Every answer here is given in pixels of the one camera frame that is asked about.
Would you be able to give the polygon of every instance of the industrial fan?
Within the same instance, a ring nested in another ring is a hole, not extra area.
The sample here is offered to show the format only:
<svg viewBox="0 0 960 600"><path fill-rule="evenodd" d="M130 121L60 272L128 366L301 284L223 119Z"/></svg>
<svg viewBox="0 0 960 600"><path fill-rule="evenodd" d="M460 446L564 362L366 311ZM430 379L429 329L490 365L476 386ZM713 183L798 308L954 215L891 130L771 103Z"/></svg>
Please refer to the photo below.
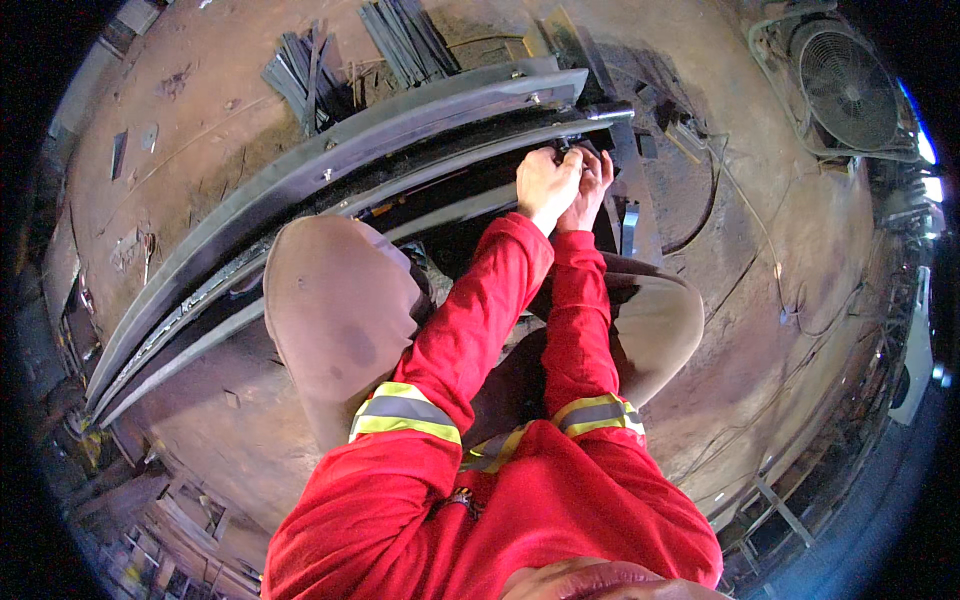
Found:
<svg viewBox="0 0 960 600"><path fill-rule="evenodd" d="M755 24L751 53L811 153L916 160L916 115L869 43L832 8Z"/></svg>

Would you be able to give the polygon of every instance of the bright light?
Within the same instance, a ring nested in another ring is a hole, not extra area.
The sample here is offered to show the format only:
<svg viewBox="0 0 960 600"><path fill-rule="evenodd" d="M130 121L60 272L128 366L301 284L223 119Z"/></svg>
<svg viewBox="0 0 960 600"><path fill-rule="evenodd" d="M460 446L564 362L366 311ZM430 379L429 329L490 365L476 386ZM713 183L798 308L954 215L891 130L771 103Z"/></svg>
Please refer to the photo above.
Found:
<svg viewBox="0 0 960 600"><path fill-rule="evenodd" d="M944 185L940 182L939 177L924 177L924 185L926 186L926 196L935 203L941 203L944 201Z"/></svg>
<svg viewBox="0 0 960 600"><path fill-rule="evenodd" d="M930 164L937 164L937 153L933 151L933 144L927 139L924 130L920 130L920 134L917 135L917 146L920 148L920 156L922 156L925 161Z"/></svg>

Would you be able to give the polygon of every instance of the brown pants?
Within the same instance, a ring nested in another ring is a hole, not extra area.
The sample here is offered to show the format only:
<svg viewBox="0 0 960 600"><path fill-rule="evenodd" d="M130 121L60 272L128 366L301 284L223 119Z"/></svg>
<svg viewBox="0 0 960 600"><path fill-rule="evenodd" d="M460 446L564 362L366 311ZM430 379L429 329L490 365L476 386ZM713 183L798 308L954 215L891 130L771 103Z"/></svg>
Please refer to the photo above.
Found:
<svg viewBox="0 0 960 600"><path fill-rule="evenodd" d="M700 344L704 309L688 283L656 267L604 253L621 396L639 407ZM373 228L315 216L284 227L263 279L266 323L323 452L347 442L350 422L413 342L429 302L410 261ZM548 278L530 311L546 320ZM541 416L544 331L528 335L472 401L472 447Z"/></svg>

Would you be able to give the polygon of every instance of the yellow and gray reflective band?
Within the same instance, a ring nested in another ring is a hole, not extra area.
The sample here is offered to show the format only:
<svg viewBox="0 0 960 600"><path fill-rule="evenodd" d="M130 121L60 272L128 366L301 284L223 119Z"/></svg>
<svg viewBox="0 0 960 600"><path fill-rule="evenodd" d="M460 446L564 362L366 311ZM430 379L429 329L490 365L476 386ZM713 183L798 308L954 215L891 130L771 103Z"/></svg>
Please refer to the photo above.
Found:
<svg viewBox="0 0 960 600"><path fill-rule="evenodd" d="M404 429L414 429L460 445L460 432L444 411L426 399L416 386L393 381L381 383L373 396L363 403L353 418L348 441L353 442L361 433Z"/></svg>
<svg viewBox="0 0 960 600"><path fill-rule="evenodd" d="M485 473L499 471L514 456L516 447L520 445L520 439L527 432L527 427L530 426L531 422L521 425L510 433L500 434L474 446L464 456L464 462L460 464L460 471L480 470Z"/></svg>
<svg viewBox="0 0 960 600"><path fill-rule="evenodd" d="M574 400L557 411L553 424L569 438L600 427L626 427L638 435L644 434L643 423L634 407L613 394Z"/></svg>

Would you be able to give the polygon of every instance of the fan grille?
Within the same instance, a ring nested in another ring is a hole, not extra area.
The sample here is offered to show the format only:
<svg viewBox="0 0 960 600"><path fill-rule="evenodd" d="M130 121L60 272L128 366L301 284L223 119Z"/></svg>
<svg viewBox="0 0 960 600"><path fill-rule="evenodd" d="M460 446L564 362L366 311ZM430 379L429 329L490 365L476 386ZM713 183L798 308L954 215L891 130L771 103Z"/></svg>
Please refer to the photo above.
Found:
<svg viewBox="0 0 960 600"><path fill-rule="evenodd" d="M879 150L897 131L897 98L880 63L854 39L822 32L800 58L804 93L814 116L839 141Z"/></svg>

